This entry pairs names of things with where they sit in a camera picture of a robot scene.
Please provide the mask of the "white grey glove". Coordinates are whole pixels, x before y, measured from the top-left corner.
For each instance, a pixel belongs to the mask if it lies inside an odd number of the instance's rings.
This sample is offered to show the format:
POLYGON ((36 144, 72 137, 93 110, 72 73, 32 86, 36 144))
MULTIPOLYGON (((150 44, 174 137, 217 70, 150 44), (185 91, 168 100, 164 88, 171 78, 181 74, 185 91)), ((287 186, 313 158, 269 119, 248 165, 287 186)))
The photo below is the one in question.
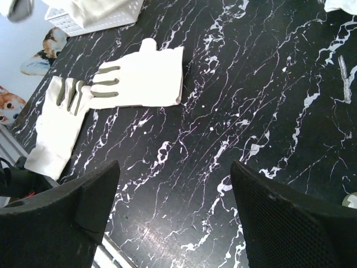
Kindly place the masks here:
POLYGON ((51 8, 62 9, 82 28, 104 19, 126 6, 129 0, 53 0, 43 1, 51 8))

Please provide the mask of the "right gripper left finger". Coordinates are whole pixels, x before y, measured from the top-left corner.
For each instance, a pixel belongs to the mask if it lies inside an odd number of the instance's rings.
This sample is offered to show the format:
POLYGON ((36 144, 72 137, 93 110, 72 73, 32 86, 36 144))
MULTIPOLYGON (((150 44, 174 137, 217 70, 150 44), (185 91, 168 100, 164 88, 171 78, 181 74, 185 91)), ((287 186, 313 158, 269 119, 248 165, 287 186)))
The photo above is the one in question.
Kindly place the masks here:
POLYGON ((120 176, 117 161, 1 208, 2 267, 91 267, 120 176))

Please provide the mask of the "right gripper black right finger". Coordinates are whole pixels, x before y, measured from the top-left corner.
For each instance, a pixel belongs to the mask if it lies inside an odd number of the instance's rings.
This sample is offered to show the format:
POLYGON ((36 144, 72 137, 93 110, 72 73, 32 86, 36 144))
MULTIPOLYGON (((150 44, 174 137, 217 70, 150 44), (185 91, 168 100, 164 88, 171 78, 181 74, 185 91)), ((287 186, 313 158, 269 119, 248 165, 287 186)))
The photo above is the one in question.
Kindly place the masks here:
POLYGON ((230 178, 249 267, 356 267, 356 209, 331 204, 234 161, 230 178))

